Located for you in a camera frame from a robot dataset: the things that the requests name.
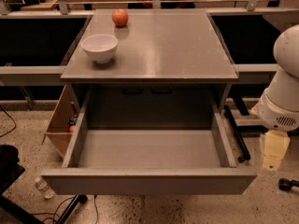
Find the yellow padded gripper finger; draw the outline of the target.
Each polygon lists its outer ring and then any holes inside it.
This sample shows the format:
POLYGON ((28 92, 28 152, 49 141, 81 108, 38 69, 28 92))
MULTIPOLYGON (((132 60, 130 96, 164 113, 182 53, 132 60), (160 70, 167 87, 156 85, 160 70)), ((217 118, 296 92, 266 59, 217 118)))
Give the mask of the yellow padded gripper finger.
POLYGON ((263 169, 277 171, 291 142, 286 132, 271 130, 264 135, 263 169))

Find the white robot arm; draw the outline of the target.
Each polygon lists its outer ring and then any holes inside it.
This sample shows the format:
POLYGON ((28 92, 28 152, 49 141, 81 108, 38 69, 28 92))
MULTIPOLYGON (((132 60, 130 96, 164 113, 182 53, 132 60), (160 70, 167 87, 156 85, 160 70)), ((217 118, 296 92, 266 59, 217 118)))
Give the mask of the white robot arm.
POLYGON ((299 25, 285 30, 273 47, 277 71, 251 109, 267 129, 263 168, 276 171, 291 142, 288 132, 299 127, 299 25))

